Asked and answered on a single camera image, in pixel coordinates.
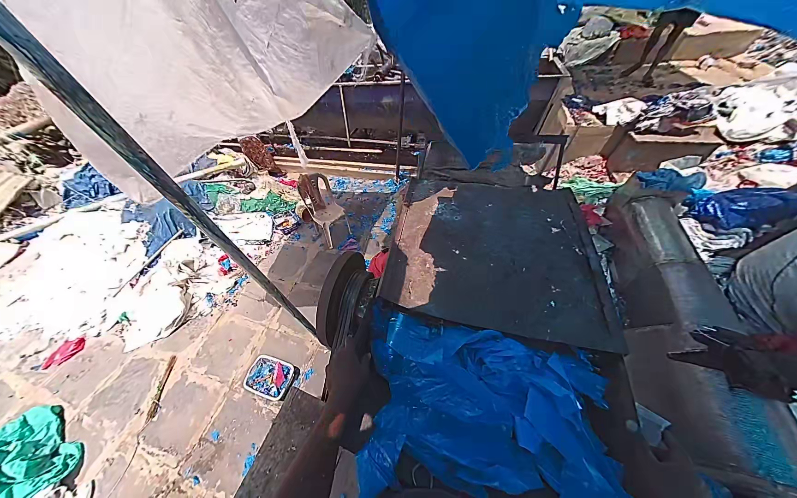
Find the plastic chair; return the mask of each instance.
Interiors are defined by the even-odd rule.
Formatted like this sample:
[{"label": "plastic chair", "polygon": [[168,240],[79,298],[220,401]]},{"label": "plastic chair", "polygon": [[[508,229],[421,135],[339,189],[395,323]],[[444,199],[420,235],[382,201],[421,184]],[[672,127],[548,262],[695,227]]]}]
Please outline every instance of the plastic chair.
[{"label": "plastic chair", "polygon": [[[319,190],[319,180],[325,182],[325,189],[327,196],[323,198]],[[300,199],[310,216],[313,218],[316,230],[320,235],[325,237],[328,249],[334,249],[334,241],[331,238],[331,224],[338,221],[341,216],[346,221],[346,228],[349,228],[349,220],[346,219],[346,213],[342,207],[339,207],[334,202],[334,194],[331,192],[331,184],[327,181],[327,177],[321,173],[312,173],[309,175],[300,175],[297,180],[297,193],[300,194]]]}]

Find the person's leg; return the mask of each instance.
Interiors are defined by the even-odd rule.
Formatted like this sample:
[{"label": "person's leg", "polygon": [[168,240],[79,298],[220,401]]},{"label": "person's leg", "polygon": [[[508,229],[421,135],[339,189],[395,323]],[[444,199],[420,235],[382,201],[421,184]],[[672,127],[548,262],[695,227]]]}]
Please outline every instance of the person's leg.
[{"label": "person's leg", "polygon": [[645,50],[641,52],[641,59],[636,62],[635,64],[626,68],[626,70],[620,74],[621,77],[625,78],[632,73],[635,73],[639,67],[645,64],[645,61],[648,59],[648,54],[654,49],[657,45],[660,36],[663,34],[663,30],[669,26],[669,23],[662,23],[657,21],[657,26],[654,27],[654,30],[651,32],[651,35],[648,36],[648,41],[645,43]]},{"label": "person's leg", "polygon": [[663,59],[669,55],[672,46],[675,45],[675,42],[681,36],[681,32],[683,31],[682,28],[678,26],[678,24],[672,24],[672,32],[669,36],[666,37],[666,42],[660,49],[657,51],[657,56],[654,57],[654,62],[651,63],[651,66],[648,67],[648,72],[641,78],[641,81],[644,83],[653,83],[654,82],[654,70],[657,68],[657,65],[660,62],[663,62]]}]

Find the white tarp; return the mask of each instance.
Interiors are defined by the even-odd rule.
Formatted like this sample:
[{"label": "white tarp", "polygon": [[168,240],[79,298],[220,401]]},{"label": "white tarp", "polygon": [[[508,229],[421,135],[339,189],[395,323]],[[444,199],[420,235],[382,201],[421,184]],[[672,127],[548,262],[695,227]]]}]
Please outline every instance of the white tarp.
[{"label": "white tarp", "polygon": [[[5,4],[170,175],[218,141],[299,117],[375,39],[341,0]],[[40,86],[98,171],[134,200],[160,197]]]}]

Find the metal pole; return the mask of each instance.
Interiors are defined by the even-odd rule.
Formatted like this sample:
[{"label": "metal pole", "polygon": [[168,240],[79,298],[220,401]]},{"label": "metal pole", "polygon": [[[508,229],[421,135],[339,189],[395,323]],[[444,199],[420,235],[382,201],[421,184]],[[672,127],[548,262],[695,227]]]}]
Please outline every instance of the metal pole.
[{"label": "metal pole", "polygon": [[229,259],[242,267],[276,302],[287,309],[299,323],[303,324],[307,331],[315,334],[315,327],[309,323],[309,320],[297,307],[269,281],[263,272],[254,266],[248,256],[211,221],[211,218],[208,218],[198,203],[174,182],[173,178],[145,152],[134,138],[128,135],[127,131],[121,128],[116,120],[106,112],[106,109],[94,100],[94,97],[72,77],[72,74],[69,74],[60,62],[54,59],[50,52],[1,3],[0,44],[112,147],[128,165],[133,167],[182,213],[186,214],[206,236],[229,256]]},{"label": "metal pole", "polygon": [[396,181],[399,176],[399,155],[401,154],[401,136],[404,134],[404,69],[401,71],[401,83],[398,90],[398,137],[396,140]]},{"label": "metal pole", "polygon": [[344,112],[344,128],[346,129],[346,146],[350,149],[352,148],[352,142],[349,140],[349,118],[346,117],[346,101],[343,97],[343,87],[338,87],[340,89],[340,109]]}]

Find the stone tile floor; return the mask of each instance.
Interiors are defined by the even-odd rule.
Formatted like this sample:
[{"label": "stone tile floor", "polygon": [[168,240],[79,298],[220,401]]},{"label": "stone tile floor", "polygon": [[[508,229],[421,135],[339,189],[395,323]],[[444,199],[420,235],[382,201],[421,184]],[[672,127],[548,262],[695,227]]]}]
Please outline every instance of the stone tile floor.
[{"label": "stone tile floor", "polygon": [[[354,209],[376,221],[384,210],[380,200]],[[351,223],[356,223],[352,216]],[[362,238],[368,257],[384,243],[383,233]],[[329,267],[320,238],[308,226],[260,265],[314,322]],[[50,350],[32,334],[0,343],[0,426],[36,405],[63,405],[67,440],[80,440],[86,449],[75,481],[96,480],[98,498],[232,496],[280,408],[280,402],[242,388],[254,359],[265,353],[294,363],[299,386],[318,396],[329,356],[252,281],[234,307],[192,319],[170,337],[129,354],[122,353],[119,338],[103,336],[88,339],[85,349],[60,367],[30,369]],[[177,360],[160,413],[144,427],[171,355]]]}]

